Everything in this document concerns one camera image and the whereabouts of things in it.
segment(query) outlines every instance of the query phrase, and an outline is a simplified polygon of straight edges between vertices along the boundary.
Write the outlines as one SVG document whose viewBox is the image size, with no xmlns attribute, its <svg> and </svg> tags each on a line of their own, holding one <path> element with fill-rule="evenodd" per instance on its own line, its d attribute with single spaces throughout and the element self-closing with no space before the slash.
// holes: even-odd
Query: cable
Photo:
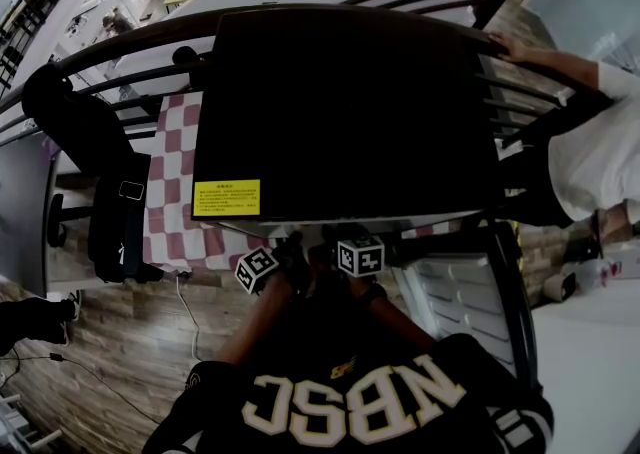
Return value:
<svg viewBox="0 0 640 454">
<path fill-rule="evenodd" d="M 79 367 L 82 367 L 89 374 L 91 374 L 94 378 L 96 378 L 98 381 L 100 381 L 100 383 L 102 383 L 109 390 L 111 390 L 114 394 L 116 394 L 118 397 L 120 397 L 120 399 L 122 399 L 124 402 L 126 402 L 129 406 L 131 406 L 138 413 L 140 413 L 140 415 L 142 415 L 143 417 L 145 417 L 148 420 L 151 420 L 151 422 L 153 422 L 154 424 L 160 425 L 160 422 L 158 422 L 157 420 L 151 418 L 144 411 L 142 411 L 140 408 L 138 408 L 135 404 L 133 404 L 131 401 L 129 401 L 124 395 L 122 395 L 121 393 L 119 393 L 116 390 L 114 390 L 113 388 L 111 388 L 111 386 L 106 381 L 104 381 L 100 377 L 98 377 L 95 372 L 93 372 L 92 370 L 88 369 L 87 367 L 85 367 L 84 365 L 82 365 L 79 362 L 76 362 L 76 361 L 73 361 L 73 360 L 69 360 L 68 358 L 65 358 L 61 354 L 57 354 L 57 353 L 49 353 L 49 356 L 33 356 L 33 357 L 30 357 L 30 358 L 20 358 L 20 356 L 18 355 L 18 351 L 16 351 L 15 347 L 13 348 L 13 352 L 16 354 L 15 358 L 0 358 L 0 360 L 17 360 L 18 361 L 18 367 L 16 368 L 15 372 L 13 374 L 11 374 L 11 376 L 9 376 L 7 379 L 5 379 L 5 381 L 2 384 L 2 386 L 0 386 L 0 390 L 2 390 L 5 387 L 5 385 L 9 382 L 9 380 L 13 376 L 15 376 L 18 372 L 20 372 L 20 361 L 22 361 L 22 360 L 44 360 L 44 359 L 46 359 L 46 360 L 53 360 L 55 362 L 69 362 L 69 363 L 73 363 L 74 365 L 78 365 Z"/>
<path fill-rule="evenodd" d="M 189 305 L 187 305 L 187 302 L 182 297 L 182 293 L 180 292 L 180 278 L 178 278 L 177 276 L 176 276 L 176 291 L 178 292 L 178 297 L 180 298 L 180 301 L 182 301 L 182 304 L 187 309 L 187 312 L 189 313 L 189 317 L 191 317 L 191 320 L 193 321 L 193 325 L 196 327 L 196 329 L 193 331 L 193 337 L 191 338 L 191 356 L 193 356 L 199 362 L 202 362 L 204 360 L 198 356 L 198 336 L 200 335 L 200 326 L 198 326 L 198 323 L 193 317 L 193 314 L 189 309 Z"/>
<path fill-rule="evenodd" d="M 16 351 L 16 348 L 13 347 L 13 352 L 16 354 L 15 358 L 8 358 L 9 360 L 18 360 L 18 366 L 16 367 L 16 370 L 13 372 L 13 374 L 11 374 L 11 376 L 9 376 L 7 379 L 4 380 L 4 383 L 2 383 L 2 386 L 0 386 L 0 390 L 2 390 L 7 383 L 9 382 L 9 380 L 15 376 L 18 372 L 20 372 L 20 355 L 18 355 L 18 351 Z"/>
<path fill-rule="evenodd" d="M 56 353 L 51 353 L 51 359 L 55 360 L 55 361 L 65 361 L 65 362 L 69 362 L 69 363 L 73 363 L 75 365 L 78 365 L 79 367 L 82 367 L 84 370 L 86 370 L 89 374 L 91 374 L 94 378 L 96 378 L 98 381 L 100 381 L 100 383 L 102 383 L 104 386 L 106 386 L 109 390 L 111 390 L 114 394 L 116 394 L 118 397 L 120 397 L 120 399 L 122 399 L 124 402 L 126 402 L 129 406 L 131 406 L 134 410 L 136 410 L 138 413 L 140 413 L 140 415 L 142 415 L 143 417 L 146 417 L 147 419 L 151 420 L 151 422 L 153 422 L 154 424 L 158 424 L 160 425 L 160 422 L 158 422 L 157 420 L 151 418 L 149 415 L 147 415 L 144 411 L 142 411 L 140 408 L 138 408 L 135 404 L 133 404 L 131 401 L 129 401 L 124 395 L 122 395 L 121 393 L 115 391 L 113 388 L 111 388 L 109 386 L 109 384 L 100 379 L 93 371 L 89 370 L 87 367 L 85 367 L 84 365 L 82 365 L 79 362 L 74 362 L 73 360 L 69 360 L 68 358 L 64 358 L 62 355 L 56 354 Z"/>
</svg>

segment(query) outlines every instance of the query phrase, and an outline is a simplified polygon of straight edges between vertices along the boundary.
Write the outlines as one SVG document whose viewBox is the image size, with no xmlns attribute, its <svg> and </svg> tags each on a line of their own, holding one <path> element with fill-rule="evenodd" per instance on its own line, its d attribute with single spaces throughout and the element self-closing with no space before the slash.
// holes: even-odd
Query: white cable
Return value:
<svg viewBox="0 0 640 454">
<path fill-rule="evenodd" d="M 191 310 L 189 310 L 189 305 L 187 305 L 187 302 L 182 297 L 182 293 L 180 292 L 180 278 L 178 278 L 177 276 L 176 276 L 176 291 L 178 292 L 178 297 L 180 298 L 180 301 L 182 301 L 182 304 L 184 305 L 184 307 L 187 309 L 187 312 L 189 313 L 189 317 L 191 317 L 191 320 L 193 321 L 193 325 L 195 326 L 195 330 L 193 330 L 193 338 L 191 339 L 191 356 L 193 356 L 196 360 L 202 362 L 204 360 L 200 358 L 197 353 L 198 335 L 200 335 L 200 326 L 198 326 L 198 323 L 196 322 L 195 318 L 193 317 L 193 314 L 191 313 Z"/>
</svg>

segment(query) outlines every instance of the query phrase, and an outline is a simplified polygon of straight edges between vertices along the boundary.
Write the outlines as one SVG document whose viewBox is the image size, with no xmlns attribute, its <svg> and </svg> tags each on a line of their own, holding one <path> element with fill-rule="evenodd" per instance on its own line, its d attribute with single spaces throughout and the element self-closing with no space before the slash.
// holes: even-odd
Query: pink and white checkered cloth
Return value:
<svg viewBox="0 0 640 454">
<path fill-rule="evenodd" d="M 234 269 L 266 239 L 191 221 L 191 187 L 202 93 L 165 97 L 153 139 L 143 260 L 165 271 Z M 211 164 L 224 161 L 211 161 Z"/>
</svg>

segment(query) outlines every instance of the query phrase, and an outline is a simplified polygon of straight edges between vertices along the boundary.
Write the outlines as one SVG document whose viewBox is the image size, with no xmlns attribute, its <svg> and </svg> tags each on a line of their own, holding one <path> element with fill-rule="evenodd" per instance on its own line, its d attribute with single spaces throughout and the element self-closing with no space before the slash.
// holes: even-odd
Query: paper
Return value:
<svg viewBox="0 0 640 454">
<path fill-rule="evenodd" d="M 259 214 L 259 180 L 225 180 L 195 184 L 194 216 L 257 216 Z"/>
</svg>

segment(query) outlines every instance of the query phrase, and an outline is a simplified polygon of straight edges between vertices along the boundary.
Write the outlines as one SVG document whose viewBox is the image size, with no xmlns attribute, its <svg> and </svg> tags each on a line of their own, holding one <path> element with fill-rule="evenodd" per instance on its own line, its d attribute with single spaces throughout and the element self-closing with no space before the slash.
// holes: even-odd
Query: white shirt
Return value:
<svg viewBox="0 0 640 454">
<path fill-rule="evenodd" d="M 627 200 L 640 221 L 640 78 L 599 63 L 598 87 L 616 103 L 549 142 L 549 174 L 567 215 L 585 219 Z"/>
</svg>

